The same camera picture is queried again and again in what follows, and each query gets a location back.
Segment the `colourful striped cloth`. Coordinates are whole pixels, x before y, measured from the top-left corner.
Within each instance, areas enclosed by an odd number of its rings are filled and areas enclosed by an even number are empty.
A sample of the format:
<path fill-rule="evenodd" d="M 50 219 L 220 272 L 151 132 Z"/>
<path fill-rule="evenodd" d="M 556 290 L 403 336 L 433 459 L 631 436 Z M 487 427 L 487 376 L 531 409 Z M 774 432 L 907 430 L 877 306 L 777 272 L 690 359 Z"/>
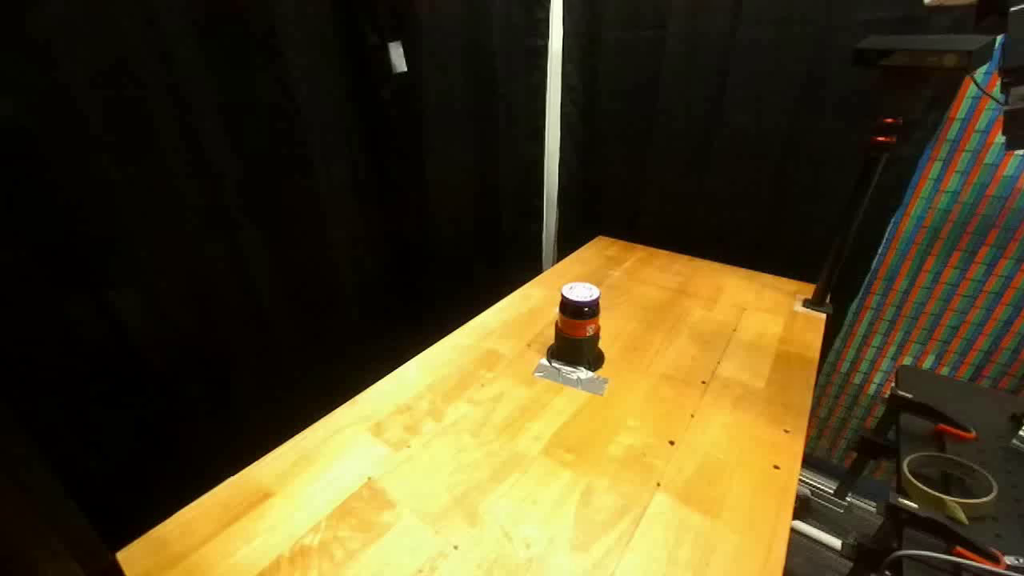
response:
<path fill-rule="evenodd" d="M 1024 390 L 1024 153 L 1003 147 L 999 51 L 958 82 L 824 352 L 811 462 L 847 462 L 898 366 Z"/>

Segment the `white vertical pole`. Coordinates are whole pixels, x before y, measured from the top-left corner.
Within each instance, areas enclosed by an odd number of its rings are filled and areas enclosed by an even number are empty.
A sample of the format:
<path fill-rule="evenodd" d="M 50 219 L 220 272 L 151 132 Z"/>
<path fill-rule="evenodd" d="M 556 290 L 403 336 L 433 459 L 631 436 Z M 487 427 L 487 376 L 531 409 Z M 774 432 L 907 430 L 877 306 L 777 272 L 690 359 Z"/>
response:
<path fill-rule="evenodd" d="M 541 266 L 556 262 L 558 230 L 558 109 L 564 107 L 564 0 L 546 0 L 542 55 L 542 181 L 541 181 Z"/>

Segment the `roll of masking tape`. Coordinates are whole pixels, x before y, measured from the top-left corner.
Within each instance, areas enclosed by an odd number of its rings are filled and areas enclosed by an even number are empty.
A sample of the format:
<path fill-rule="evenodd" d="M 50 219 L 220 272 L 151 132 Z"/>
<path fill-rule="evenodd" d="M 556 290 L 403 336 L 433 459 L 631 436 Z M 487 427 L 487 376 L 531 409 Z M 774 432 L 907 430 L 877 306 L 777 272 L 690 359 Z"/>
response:
<path fill-rule="evenodd" d="M 955 525 L 970 525 L 972 518 L 985 518 L 1001 495 L 999 480 L 955 454 L 946 453 L 911 453 L 898 462 L 898 487 L 902 492 Z"/>

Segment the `dark upside-down cup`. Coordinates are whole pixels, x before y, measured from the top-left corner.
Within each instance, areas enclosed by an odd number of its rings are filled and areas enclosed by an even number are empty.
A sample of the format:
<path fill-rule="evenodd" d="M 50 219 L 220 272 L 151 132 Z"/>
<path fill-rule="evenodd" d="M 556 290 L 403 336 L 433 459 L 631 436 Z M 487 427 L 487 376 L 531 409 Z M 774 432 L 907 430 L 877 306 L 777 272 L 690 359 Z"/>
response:
<path fill-rule="evenodd" d="M 566 282 L 553 319 L 553 344 L 546 356 L 558 366 L 598 372 L 600 352 L 600 290 L 591 282 Z"/>

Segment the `grey tape patch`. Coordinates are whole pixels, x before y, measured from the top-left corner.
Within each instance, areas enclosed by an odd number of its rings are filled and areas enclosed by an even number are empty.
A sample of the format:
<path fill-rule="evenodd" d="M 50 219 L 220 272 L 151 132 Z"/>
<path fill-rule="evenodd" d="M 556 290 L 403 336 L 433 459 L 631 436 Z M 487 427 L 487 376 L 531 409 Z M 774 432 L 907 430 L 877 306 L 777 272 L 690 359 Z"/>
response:
<path fill-rule="evenodd" d="M 600 397 L 609 390 L 609 379 L 600 379 L 600 376 L 595 376 L 588 368 L 558 366 L 558 363 L 550 363 L 550 359 L 541 359 L 534 366 L 534 376 L 542 379 L 542 381 L 564 386 L 564 389 L 574 389 L 574 390 L 595 394 L 595 397 Z"/>

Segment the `small white wall tag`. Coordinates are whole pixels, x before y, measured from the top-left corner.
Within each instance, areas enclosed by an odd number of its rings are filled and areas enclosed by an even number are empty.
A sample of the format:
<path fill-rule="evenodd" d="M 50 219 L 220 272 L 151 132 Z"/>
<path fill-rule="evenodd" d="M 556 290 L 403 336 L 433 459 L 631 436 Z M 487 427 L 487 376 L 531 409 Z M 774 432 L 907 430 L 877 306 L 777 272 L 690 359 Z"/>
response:
<path fill-rule="evenodd" d="M 392 75 L 410 75 L 403 41 L 388 41 L 388 60 L 391 60 L 391 70 L 392 70 Z"/>

